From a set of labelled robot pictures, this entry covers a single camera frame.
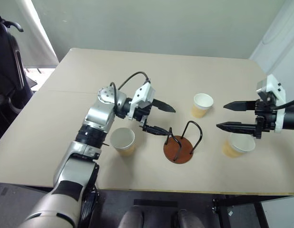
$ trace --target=wooden disk base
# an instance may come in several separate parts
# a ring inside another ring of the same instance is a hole
[[[179,135],[175,136],[175,138],[178,139],[180,143],[182,144],[182,149],[178,159],[174,161],[174,158],[179,150],[179,144],[172,137],[168,139],[167,145],[164,144],[164,147],[163,147],[164,154],[168,158],[168,160],[170,160],[173,163],[176,163],[176,164],[186,163],[193,156],[192,154],[190,154],[190,152],[193,149],[193,146],[190,143],[190,141],[188,141],[186,138],[181,139],[181,136]]]

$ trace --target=black wire hook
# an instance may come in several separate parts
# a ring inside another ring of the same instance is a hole
[[[14,26],[16,29],[18,29],[19,32],[23,32],[23,28],[21,27],[20,24],[18,24],[16,22],[12,22],[12,21],[7,21],[7,20],[3,19],[1,16],[0,16],[0,23],[2,23],[3,25],[5,25],[8,28],[10,28],[11,26]]]
[[[190,120],[190,121],[188,121],[187,124],[186,124],[186,127],[185,127],[185,129],[184,129],[184,131],[183,131],[183,134],[182,134],[182,136],[181,136],[181,139],[184,138],[184,134],[185,134],[185,132],[186,132],[186,130],[187,130],[187,127],[188,127],[189,123],[193,123],[194,125],[196,125],[197,128],[199,128],[199,131],[200,131],[200,138],[199,138],[198,142],[195,144],[195,146],[193,147],[193,149],[191,150],[191,152],[189,153],[189,154],[193,154],[195,148],[198,146],[198,144],[199,144],[199,143],[201,142],[201,140],[202,140],[203,133],[202,133],[202,129],[201,129],[201,127],[200,127],[195,121]]]
[[[180,152],[181,152],[181,149],[182,149],[182,144],[181,142],[176,139],[176,137],[172,134],[172,128],[170,127],[169,130],[168,130],[168,134],[167,134],[167,139],[165,141],[165,145],[167,145],[168,143],[168,139],[169,139],[169,136],[171,136],[173,138],[174,141],[176,141],[177,144],[179,144],[179,149],[174,157],[174,162],[179,158],[179,155],[180,155]]]

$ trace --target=office chair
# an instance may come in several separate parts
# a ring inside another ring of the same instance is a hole
[[[0,138],[33,95],[10,26],[23,32],[19,24],[0,16]]]

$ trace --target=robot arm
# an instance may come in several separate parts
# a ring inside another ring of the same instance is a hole
[[[96,160],[115,116],[124,119],[127,115],[130,120],[136,119],[145,132],[168,134],[163,128],[147,125],[152,106],[175,112],[168,104],[155,100],[154,93],[149,79],[137,89],[132,99],[116,90],[114,83],[98,91],[96,102],[90,107],[75,141],[69,145],[56,170],[53,190],[35,205],[20,228],[88,226],[94,203],[88,204],[87,199],[92,191],[96,191],[94,184],[99,170]]]
[[[241,122],[225,122],[217,127],[227,132],[251,134],[257,139],[262,132],[274,130],[279,133],[282,129],[294,130],[294,100],[286,103],[285,90],[273,75],[257,84],[257,93],[261,100],[234,101],[224,105],[233,111],[254,110],[257,115],[255,124]]]

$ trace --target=black cable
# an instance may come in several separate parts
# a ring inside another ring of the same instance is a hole
[[[127,78],[126,79],[126,81],[125,82],[123,82],[121,85],[120,85],[120,87],[118,88],[118,90],[120,90],[130,79],[132,79],[135,75],[138,75],[138,74],[143,74],[144,76],[145,76],[145,83],[146,82],[150,82],[150,80],[149,80],[149,78],[148,78],[148,76],[147,76],[147,74],[145,73],[145,72],[143,72],[143,71],[137,71],[136,73],[134,73],[133,75],[131,75],[129,78]]]
[[[287,108],[287,107],[290,107],[291,105],[294,105],[294,100],[286,103],[286,104],[283,104],[281,106],[275,106],[275,107],[271,107],[272,110],[279,110],[279,109],[284,109],[284,108]]]
[[[114,90],[114,110],[116,111],[118,108],[118,101],[117,101],[117,88],[115,87],[114,82],[110,83],[110,86],[113,86],[113,90]]]

